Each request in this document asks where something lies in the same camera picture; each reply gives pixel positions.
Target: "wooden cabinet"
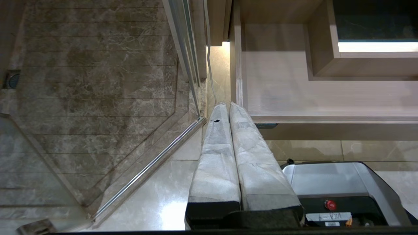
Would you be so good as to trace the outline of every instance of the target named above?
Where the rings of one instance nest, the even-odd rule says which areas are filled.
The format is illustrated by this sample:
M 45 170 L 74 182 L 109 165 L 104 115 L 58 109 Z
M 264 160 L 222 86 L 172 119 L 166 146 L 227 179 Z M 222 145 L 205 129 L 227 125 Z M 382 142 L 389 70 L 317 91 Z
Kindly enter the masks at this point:
M 266 139 L 418 140 L 418 56 L 340 52 L 332 3 L 235 0 L 232 100 Z

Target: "floor drain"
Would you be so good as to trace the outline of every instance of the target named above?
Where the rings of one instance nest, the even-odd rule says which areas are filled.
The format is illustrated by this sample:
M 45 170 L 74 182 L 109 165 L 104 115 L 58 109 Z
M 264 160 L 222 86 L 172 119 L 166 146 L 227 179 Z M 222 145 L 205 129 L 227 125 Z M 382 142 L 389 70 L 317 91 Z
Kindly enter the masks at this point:
M 16 89 L 20 78 L 20 70 L 9 70 L 3 84 L 3 89 Z

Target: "white cable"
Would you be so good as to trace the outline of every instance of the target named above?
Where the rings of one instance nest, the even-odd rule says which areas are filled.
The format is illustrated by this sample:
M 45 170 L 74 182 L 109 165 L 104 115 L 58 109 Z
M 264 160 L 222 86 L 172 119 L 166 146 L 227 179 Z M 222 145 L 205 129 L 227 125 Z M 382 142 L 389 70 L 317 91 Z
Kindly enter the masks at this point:
M 208 69 L 209 69 L 209 78 L 210 78 L 210 82 L 211 82 L 211 86 L 212 86 L 212 93 L 213 93 L 213 97 L 215 99 L 215 105 L 218 103 L 217 99 L 216 99 L 216 94 L 215 94 L 215 89 L 213 88 L 213 77 L 212 77 L 212 69 L 210 67 L 210 26 L 209 26 L 209 14 L 208 14 L 208 1 L 204 0 L 204 6 L 203 6 L 204 10 L 205 10 L 205 19 L 206 19 L 206 32 L 207 32 L 207 40 L 208 40 Z

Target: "white label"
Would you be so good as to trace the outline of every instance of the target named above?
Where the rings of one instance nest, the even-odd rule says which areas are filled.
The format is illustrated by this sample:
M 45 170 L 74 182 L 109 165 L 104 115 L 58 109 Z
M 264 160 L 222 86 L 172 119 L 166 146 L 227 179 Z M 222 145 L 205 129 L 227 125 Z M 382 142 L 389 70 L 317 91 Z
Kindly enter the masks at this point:
M 327 227 L 339 227 L 339 222 L 325 222 Z
M 351 212 L 330 212 L 330 213 L 311 213 L 306 214 L 308 221 L 342 221 L 349 220 L 351 218 Z

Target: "red emergency stop button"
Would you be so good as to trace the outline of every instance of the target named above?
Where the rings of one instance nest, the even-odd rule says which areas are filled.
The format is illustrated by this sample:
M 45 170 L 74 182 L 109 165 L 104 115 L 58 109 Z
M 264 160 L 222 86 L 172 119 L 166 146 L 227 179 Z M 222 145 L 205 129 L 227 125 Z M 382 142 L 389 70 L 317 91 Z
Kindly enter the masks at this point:
M 337 204 L 332 200 L 326 200 L 325 201 L 325 208 L 327 208 L 330 211 L 337 209 Z

